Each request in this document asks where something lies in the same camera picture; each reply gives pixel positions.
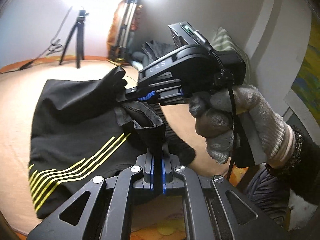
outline black cable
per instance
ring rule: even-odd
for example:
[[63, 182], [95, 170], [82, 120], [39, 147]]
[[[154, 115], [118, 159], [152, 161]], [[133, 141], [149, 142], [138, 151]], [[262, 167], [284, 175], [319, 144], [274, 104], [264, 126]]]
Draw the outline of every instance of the black cable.
[[15, 72], [15, 71], [19, 71], [19, 70], [24, 70], [24, 69], [27, 69], [27, 68], [30, 68], [30, 65], [32, 63], [34, 63], [38, 58], [40, 58], [44, 53], [46, 53], [47, 51], [49, 51], [46, 56], [50, 55], [50, 54], [53, 54], [53, 53], [56, 53], [56, 52], [61, 52], [63, 50], [63, 45], [62, 44], [59, 44], [60, 42], [60, 39], [57, 39], [56, 41], [54, 41], [57, 36], [59, 35], [66, 19], [68, 18], [69, 16], [69, 13], [71, 12], [73, 6], [71, 6], [69, 8], [69, 10], [67, 11], [65, 17], [63, 18], [62, 22], [60, 23], [60, 26], [59, 26], [59, 29], [57, 31], [57, 33], [55, 34], [55, 36], [50, 40], [50, 46], [48, 48], [46, 48], [38, 57], [36, 57], [35, 59], [25, 63], [24, 65], [22, 65], [20, 68], [16, 69], [16, 70], [11, 70], [11, 71], [7, 71], [7, 72], [0, 72], [0, 74], [5, 74], [5, 73], [10, 73], [10, 72]]
[[234, 164], [234, 154], [236, 154], [236, 148], [237, 148], [237, 129], [236, 129], [236, 122], [235, 122], [235, 117], [237, 115], [237, 109], [236, 109], [236, 101], [235, 101], [235, 96], [233, 94], [233, 90], [232, 87], [228, 87], [228, 92], [229, 92], [229, 96], [230, 96], [230, 101], [231, 101], [231, 109], [232, 109], [232, 122], [233, 122], [233, 138], [232, 138], [232, 152], [231, 152], [231, 158], [230, 158], [230, 165], [229, 165], [229, 169], [228, 169], [228, 173], [227, 173], [227, 180], [230, 179], [231, 176], [231, 172], [232, 172], [232, 168], [233, 168], [233, 164]]
[[217, 60], [221, 71], [224, 71], [224, 70], [225, 70], [225, 67], [224, 67], [223, 64], [222, 64], [221, 59], [220, 59], [220, 58], [218, 57], [218, 55], [214, 52], [214, 49], [213, 49], [213, 48], [212, 48], [211, 51], [209, 51], [209, 54], [210, 54], [211, 56], [213, 56], [213, 57]]
[[135, 84], [138, 85], [137, 82], [132, 77], [129, 77], [129, 76], [125, 76], [125, 77], [131, 78], [135, 82]]

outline tripod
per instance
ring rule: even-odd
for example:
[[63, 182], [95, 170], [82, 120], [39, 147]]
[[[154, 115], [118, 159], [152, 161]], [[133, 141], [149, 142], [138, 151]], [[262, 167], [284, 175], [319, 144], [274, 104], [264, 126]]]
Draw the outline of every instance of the tripod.
[[59, 65], [62, 64], [64, 55], [68, 49], [70, 40], [72, 38], [73, 33], [77, 28], [77, 41], [76, 41], [76, 61], [77, 61], [77, 68], [80, 68], [80, 58], [84, 59], [84, 45], [83, 45], [83, 38], [84, 38], [84, 21], [85, 17], [89, 15], [84, 9], [79, 10], [79, 15], [76, 19], [76, 23], [70, 30], [69, 36], [67, 38], [67, 42], [63, 48], [63, 52], [60, 58]]

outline gray knit glove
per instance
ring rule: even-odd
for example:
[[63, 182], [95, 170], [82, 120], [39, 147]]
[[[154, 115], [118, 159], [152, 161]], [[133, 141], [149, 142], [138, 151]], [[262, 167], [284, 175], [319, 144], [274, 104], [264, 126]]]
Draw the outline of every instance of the gray knit glove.
[[[253, 86], [235, 86], [233, 93], [237, 113], [248, 110], [261, 140], [268, 163], [280, 168], [291, 156], [294, 135], [279, 114]], [[194, 95], [189, 101], [189, 111], [196, 118], [196, 132], [206, 138], [207, 152], [219, 164], [226, 163], [232, 149], [231, 101], [228, 90], [210, 96]]]

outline screw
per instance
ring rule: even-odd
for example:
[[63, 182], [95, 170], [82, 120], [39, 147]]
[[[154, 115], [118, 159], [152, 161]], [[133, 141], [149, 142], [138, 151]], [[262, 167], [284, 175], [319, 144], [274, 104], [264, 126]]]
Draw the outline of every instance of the screw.
[[185, 166], [179, 165], [179, 166], [175, 167], [175, 170], [177, 172], [183, 172], [186, 170], [186, 168], [185, 168]]
[[103, 177], [101, 176], [95, 176], [93, 179], [92, 179], [93, 183], [95, 184], [99, 184], [103, 181]]
[[214, 182], [221, 183], [223, 182], [223, 177], [220, 175], [216, 175], [213, 177]]
[[135, 165], [131, 167], [132, 172], [139, 172], [140, 170], [141, 170], [140, 166]]

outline gray cloth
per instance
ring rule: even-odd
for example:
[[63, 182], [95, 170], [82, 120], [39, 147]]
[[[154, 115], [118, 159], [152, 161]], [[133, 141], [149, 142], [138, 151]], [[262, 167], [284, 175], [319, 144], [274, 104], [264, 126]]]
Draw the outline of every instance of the gray cloth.
[[168, 54], [171, 51], [174, 51], [176, 49], [176, 46], [159, 42], [159, 41], [150, 41], [145, 42], [142, 45], [143, 52], [147, 55], [148, 58], [148, 65], [157, 59], [163, 57], [164, 55]]
[[278, 225], [284, 226], [290, 191], [288, 185], [263, 167], [250, 181], [244, 194]]

